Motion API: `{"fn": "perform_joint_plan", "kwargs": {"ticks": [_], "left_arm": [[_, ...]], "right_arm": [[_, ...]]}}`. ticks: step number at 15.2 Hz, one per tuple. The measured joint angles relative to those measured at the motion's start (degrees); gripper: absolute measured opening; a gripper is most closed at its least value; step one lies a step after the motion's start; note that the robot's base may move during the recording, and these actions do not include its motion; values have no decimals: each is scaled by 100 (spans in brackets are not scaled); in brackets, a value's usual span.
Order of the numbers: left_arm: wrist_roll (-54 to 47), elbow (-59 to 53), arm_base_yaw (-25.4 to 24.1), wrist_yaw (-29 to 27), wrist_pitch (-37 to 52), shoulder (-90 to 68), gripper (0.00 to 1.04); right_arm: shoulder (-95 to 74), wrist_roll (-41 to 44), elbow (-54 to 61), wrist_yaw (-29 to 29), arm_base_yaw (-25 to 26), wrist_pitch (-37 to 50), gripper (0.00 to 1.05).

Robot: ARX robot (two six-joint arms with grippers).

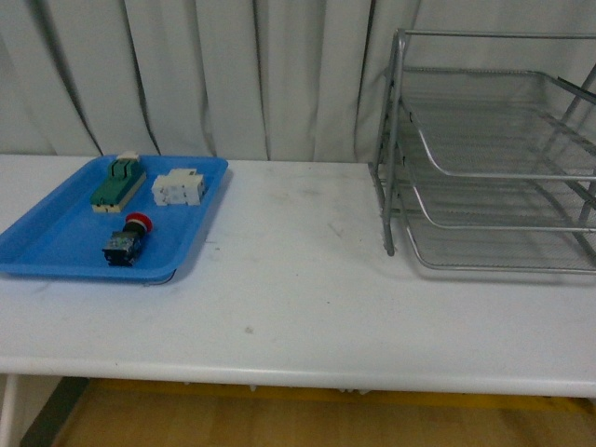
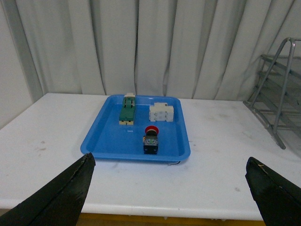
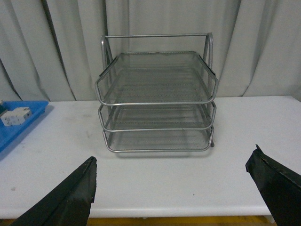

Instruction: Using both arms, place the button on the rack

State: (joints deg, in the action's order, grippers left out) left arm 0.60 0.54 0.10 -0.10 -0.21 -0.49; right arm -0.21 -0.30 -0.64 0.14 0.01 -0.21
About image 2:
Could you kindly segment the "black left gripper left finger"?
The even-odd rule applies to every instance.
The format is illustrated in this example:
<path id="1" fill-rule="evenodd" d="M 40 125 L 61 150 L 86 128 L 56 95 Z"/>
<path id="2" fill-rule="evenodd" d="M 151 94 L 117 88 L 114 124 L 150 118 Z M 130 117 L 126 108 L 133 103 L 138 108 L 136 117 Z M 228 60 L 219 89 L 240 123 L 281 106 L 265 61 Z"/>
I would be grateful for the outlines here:
<path id="1" fill-rule="evenodd" d="M 95 168 L 91 153 L 74 162 L 36 193 L 0 217 L 2 226 L 74 226 Z"/>

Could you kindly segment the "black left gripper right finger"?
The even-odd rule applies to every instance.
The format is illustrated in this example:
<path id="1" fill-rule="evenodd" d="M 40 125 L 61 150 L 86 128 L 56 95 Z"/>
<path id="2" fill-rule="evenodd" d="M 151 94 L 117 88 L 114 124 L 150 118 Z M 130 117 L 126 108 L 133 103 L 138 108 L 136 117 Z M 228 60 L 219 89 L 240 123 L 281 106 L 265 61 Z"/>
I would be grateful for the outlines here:
<path id="1" fill-rule="evenodd" d="M 246 180 L 267 226 L 301 224 L 301 188 L 254 157 L 246 163 Z"/>

